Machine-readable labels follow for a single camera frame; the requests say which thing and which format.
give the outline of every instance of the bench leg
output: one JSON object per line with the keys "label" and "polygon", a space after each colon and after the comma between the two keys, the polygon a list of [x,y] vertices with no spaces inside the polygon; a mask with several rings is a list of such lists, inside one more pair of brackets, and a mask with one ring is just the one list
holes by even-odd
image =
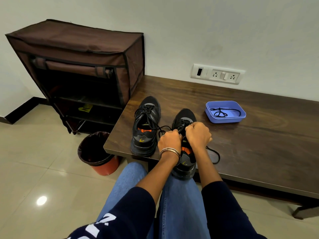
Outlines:
{"label": "bench leg", "polygon": [[299,220],[319,216],[319,205],[298,207],[292,216]]}

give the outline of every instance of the blue jeans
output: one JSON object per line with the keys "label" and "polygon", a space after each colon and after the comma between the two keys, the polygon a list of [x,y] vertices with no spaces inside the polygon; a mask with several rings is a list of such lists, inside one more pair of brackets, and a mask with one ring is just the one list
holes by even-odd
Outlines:
{"label": "blue jeans", "polygon": [[[147,175],[144,167],[129,163],[118,177],[107,198],[99,221],[142,178]],[[154,238],[154,225],[147,239]],[[159,202],[159,239],[211,238],[202,195],[193,179],[182,181],[172,175],[167,179]]]}

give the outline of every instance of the black baseboard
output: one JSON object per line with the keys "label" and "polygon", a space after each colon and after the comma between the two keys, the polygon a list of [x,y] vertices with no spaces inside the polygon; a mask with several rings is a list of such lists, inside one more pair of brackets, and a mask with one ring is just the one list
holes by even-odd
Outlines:
{"label": "black baseboard", "polygon": [[0,122],[7,123],[7,124],[14,124],[18,121],[21,117],[35,108],[38,104],[43,105],[50,105],[47,99],[39,98],[39,97],[32,97],[30,100],[19,106],[10,114],[6,115],[5,117],[0,117]]}

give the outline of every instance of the black sneaker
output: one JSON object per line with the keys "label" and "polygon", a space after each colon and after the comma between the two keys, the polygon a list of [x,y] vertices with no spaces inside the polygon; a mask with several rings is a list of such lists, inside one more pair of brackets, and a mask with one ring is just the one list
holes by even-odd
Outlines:
{"label": "black sneaker", "polygon": [[185,128],[196,122],[196,117],[190,109],[182,109],[175,117],[172,130],[177,129],[179,134],[182,134],[181,141],[181,162],[176,165],[173,170],[173,176],[179,179],[190,179],[194,176],[196,170],[195,155],[186,138]]}
{"label": "black sneaker", "polygon": [[146,97],[135,111],[131,151],[139,156],[151,156],[157,146],[156,131],[160,120],[160,104],[153,96]]}

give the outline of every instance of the shoelace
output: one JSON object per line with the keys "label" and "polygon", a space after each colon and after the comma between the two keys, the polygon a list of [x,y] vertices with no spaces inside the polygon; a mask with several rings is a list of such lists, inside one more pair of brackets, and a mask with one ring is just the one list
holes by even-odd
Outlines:
{"label": "shoelace", "polygon": [[237,109],[228,109],[228,108],[210,108],[211,111],[217,111],[214,113],[214,116],[215,117],[226,117],[228,116],[227,113],[225,112],[222,112],[221,110],[233,110],[233,111],[238,111],[239,112],[239,116],[241,116],[241,111],[240,110],[237,110]]}
{"label": "shoelace", "polygon": [[[190,124],[192,124],[192,122],[190,122],[190,121],[188,121],[188,120],[180,120],[180,122],[178,122],[178,125],[185,125],[185,127],[189,126]],[[159,131],[159,133],[158,133],[159,137],[160,137],[160,133],[162,133],[162,136],[165,134],[165,131],[162,130],[162,128],[164,128],[164,127],[168,127],[170,131],[172,130],[172,128],[169,127],[169,126],[162,126],[162,127],[160,127],[160,128],[159,128],[160,131]],[[212,148],[209,148],[208,146],[206,146],[206,149],[208,149],[208,150],[210,150],[210,151],[212,151],[212,152],[214,152],[214,153],[217,154],[218,160],[217,160],[217,162],[213,162],[213,164],[218,164],[219,161],[220,161],[220,154],[219,154],[216,150],[214,150],[214,149],[212,149]]]}
{"label": "shoelace", "polygon": [[137,112],[141,112],[139,115],[142,115],[142,114],[146,115],[147,123],[152,130],[159,129],[160,132],[163,132],[165,134],[165,131],[162,130],[162,128],[165,126],[160,127],[151,117],[151,113],[154,107],[155,107],[154,105],[144,105],[135,111],[134,116],[136,115]]}

